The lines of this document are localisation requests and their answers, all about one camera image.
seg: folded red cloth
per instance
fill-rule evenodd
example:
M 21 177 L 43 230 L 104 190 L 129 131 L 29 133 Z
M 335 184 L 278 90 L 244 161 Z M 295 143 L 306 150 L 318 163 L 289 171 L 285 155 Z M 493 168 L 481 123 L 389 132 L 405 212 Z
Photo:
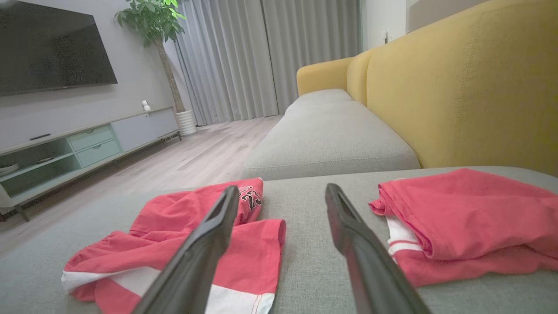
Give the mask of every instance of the folded red cloth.
M 415 286 L 558 269 L 558 196 L 547 190 L 470 169 L 378 188 L 370 207 L 397 217 L 390 252 Z

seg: white stripe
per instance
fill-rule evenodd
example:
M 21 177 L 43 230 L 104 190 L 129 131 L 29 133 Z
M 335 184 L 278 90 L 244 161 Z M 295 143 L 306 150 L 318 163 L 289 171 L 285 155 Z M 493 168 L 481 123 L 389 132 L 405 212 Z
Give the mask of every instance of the white stripe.
M 90 282 L 95 282 L 106 277 L 110 277 L 117 274 L 122 274 L 126 272 L 132 272 L 139 268 L 127 269 L 116 273 L 88 273 L 88 272 L 66 272 L 62 271 L 62 288 L 66 293 L 72 293 L 75 288 L 88 284 Z
M 254 301 L 254 305 L 252 307 L 252 312 L 250 314 L 256 314 L 256 311 L 258 310 L 257 305 L 259 304 L 259 301 L 262 299 L 262 295 L 258 294 L 258 296 L 256 297 L 256 300 Z
M 211 285 L 205 314 L 255 313 L 267 314 L 275 299 L 274 293 L 253 294 Z
M 418 244 L 401 242 L 401 243 L 395 243 L 394 245 L 390 246 L 387 252 L 390 255 L 393 255 L 401 250 L 422 251 L 422 248 Z
M 152 267 L 141 267 L 115 274 L 110 278 L 125 289 L 143 297 L 160 273 L 160 270 Z
M 95 274 L 87 272 L 63 272 L 62 287 L 67 293 L 84 284 L 110 277 L 126 290 L 142 297 L 161 273 L 151 267 L 140 267 L 118 273 Z M 269 313 L 274 293 L 253 294 L 211 285 L 205 313 Z
M 386 216 L 386 220 L 389 228 L 389 240 L 387 241 L 389 244 L 398 240 L 418 242 L 411 229 L 407 228 L 397 217 Z

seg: cabinet leg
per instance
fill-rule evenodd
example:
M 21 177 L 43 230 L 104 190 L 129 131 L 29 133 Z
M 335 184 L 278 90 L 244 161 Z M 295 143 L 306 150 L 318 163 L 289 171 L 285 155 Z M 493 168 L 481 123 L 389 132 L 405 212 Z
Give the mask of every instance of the cabinet leg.
M 29 217 L 27 217 L 27 214 L 23 211 L 23 207 L 21 207 L 21 205 L 16 206 L 16 211 L 20 213 L 21 217 L 23 217 L 23 220 L 29 221 Z

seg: decorative object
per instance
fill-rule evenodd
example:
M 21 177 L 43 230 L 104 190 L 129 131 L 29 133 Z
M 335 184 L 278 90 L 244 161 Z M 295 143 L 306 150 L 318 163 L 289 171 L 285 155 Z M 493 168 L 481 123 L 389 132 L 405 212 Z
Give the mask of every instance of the decorative object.
M 138 32 L 143 39 L 143 45 L 148 47 L 151 43 L 155 44 L 165 74 L 169 80 L 172 96 L 174 97 L 176 112 L 183 112 L 184 105 L 182 98 L 176 86 L 176 81 L 172 73 L 172 68 L 167 58 L 165 48 L 163 47 L 163 39 L 167 41 L 169 38 L 176 41 L 176 33 L 184 32 L 184 29 L 178 24 L 178 19 L 186 19 L 183 15 L 176 12 L 174 8 L 178 8 L 177 0 L 126 0 L 130 2 L 130 8 L 117 12 L 114 16 L 120 26 L 126 23 L 129 27 Z
M 147 101 L 142 101 L 141 105 L 143 106 L 143 111 L 151 110 L 151 106 L 149 105 L 149 103 Z
M 20 168 L 19 164 L 0 165 L 0 177 L 4 175 L 8 175 L 14 171 L 17 171 L 19 168 Z
M 192 110 L 179 112 L 176 115 L 178 116 L 180 135 L 185 136 L 196 133 L 196 122 Z

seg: tree trunk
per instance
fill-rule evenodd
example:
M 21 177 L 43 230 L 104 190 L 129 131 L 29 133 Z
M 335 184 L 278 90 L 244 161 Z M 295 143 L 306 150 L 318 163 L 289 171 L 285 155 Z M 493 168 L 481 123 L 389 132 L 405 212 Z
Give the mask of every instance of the tree trunk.
M 155 46 L 163 62 L 163 68 L 165 68 L 165 74 L 169 80 L 169 85 L 171 86 L 172 97 L 175 100 L 176 112 L 184 112 L 184 104 L 182 103 L 182 98 L 180 97 L 180 92 L 176 86 L 176 81 L 174 79 L 174 74 L 172 73 L 171 64 L 167 58 L 167 52 L 165 52 L 165 47 L 163 47 L 163 41 L 161 39 L 155 39 Z

